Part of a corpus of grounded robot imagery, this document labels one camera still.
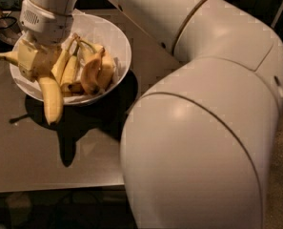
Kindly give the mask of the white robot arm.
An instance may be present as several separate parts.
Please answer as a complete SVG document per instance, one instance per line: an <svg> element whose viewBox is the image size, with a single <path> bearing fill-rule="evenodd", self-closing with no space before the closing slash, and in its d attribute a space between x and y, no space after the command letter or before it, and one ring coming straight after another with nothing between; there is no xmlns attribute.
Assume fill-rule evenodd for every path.
<svg viewBox="0 0 283 229"><path fill-rule="evenodd" d="M139 229L264 229L283 109L283 43L223 0L109 0L179 68L134 104L121 166ZM38 42L67 37L76 0L25 0Z"/></svg>

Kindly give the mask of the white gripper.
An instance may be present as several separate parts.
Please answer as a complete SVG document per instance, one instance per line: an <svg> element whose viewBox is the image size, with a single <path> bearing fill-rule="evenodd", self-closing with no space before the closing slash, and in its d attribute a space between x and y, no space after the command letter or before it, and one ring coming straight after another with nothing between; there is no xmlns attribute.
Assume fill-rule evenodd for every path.
<svg viewBox="0 0 283 229"><path fill-rule="evenodd" d="M72 10L64 12L43 9L31 0L24 0L20 14L20 23L24 31L41 45L62 44L71 33L73 23ZM27 39L18 42L18 68L22 76L33 82L39 69L50 63L51 52Z"/></svg>

